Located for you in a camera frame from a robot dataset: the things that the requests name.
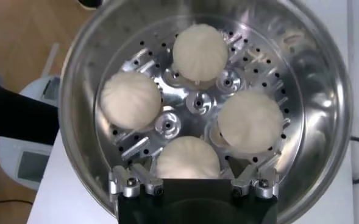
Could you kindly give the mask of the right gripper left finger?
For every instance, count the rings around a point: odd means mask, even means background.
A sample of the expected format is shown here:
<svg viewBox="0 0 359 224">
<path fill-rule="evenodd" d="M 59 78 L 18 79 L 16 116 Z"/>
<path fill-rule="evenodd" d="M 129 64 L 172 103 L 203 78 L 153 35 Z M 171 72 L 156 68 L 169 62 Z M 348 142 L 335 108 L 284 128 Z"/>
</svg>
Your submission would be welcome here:
<svg viewBox="0 0 359 224">
<path fill-rule="evenodd" d="M 163 180 L 155 177 L 141 164 L 133 164 L 128 169 L 115 166 L 109 172 L 109 199 L 118 208 L 118 199 L 135 198 L 142 192 L 151 196 L 161 196 Z"/>
</svg>

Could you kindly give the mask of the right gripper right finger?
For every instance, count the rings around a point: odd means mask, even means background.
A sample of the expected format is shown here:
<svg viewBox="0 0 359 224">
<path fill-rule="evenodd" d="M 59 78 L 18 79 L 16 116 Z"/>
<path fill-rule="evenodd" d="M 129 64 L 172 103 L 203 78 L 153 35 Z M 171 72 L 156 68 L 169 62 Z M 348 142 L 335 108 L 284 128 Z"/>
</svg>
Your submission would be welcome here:
<svg viewBox="0 0 359 224">
<path fill-rule="evenodd" d="M 279 175 L 273 167 L 259 171 L 255 165 L 248 165 L 230 183 L 234 197 L 244 197 L 250 193 L 257 198 L 279 197 Z"/>
</svg>

